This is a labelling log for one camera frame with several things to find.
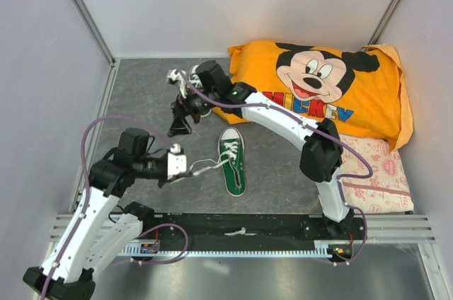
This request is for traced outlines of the white shoelace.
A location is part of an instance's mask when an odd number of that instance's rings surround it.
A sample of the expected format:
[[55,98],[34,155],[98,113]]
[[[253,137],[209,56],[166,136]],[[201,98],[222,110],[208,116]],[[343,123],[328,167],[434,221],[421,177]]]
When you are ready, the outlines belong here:
[[240,142],[239,141],[227,141],[227,140],[222,140],[220,141],[219,144],[219,159],[217,161],[211,160],[214,165],[213,166],[206,166],[204,168],[201,168],[198,171],[194,171],[194,165],[196,163],[201,162],[201,160],[194,162],[190,166],[190,175],[191,176],[198,176],[201,173],[204,173],[206,171],[212,170],[212,169],[217,169],[223,166],[227,162],[232,162],[235,161],[238,158],[239,155],[239,148],[240,148]]

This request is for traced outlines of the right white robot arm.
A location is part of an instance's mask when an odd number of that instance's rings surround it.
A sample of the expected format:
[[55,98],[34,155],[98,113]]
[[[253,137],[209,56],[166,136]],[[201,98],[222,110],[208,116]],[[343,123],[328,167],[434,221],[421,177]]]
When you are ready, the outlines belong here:
[[326,234],[334,239],[344,235],[354,239],[367,237],[367,222],[353,219],[362,210],[346,201],[342,181],[346,177],[341,168],[343,151],[357,152],[340,140],[332,121],[317,122],[299,116],[247,83],[231,82],[213,60],[196,67],[194,78],[180,69],[172,69],[166,79],[178,88],[171,105],[173,121],[169,137],[190,134],[192,127],[187,119],[190,117],[197,124],[202,115],[215,107],[269,129],[300,151],[299,169],[316,184]]

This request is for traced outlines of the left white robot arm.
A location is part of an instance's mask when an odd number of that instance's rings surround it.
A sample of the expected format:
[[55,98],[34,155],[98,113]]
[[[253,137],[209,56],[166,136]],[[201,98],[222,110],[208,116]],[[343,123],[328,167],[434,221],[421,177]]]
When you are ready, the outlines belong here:
[[118,253],[131,240],[153,235],[153,209],[133,202],[101,239],[96,238],[135,180],[155,180],[163,186],[187,172],[180,145],[172,144],[155,157],[148,152],[152,140],[147,131],[128,128],[118,145],[91,166],[88,188],[53,253],[24,273],[23,282],[43,299],[90,299],[100,275]]

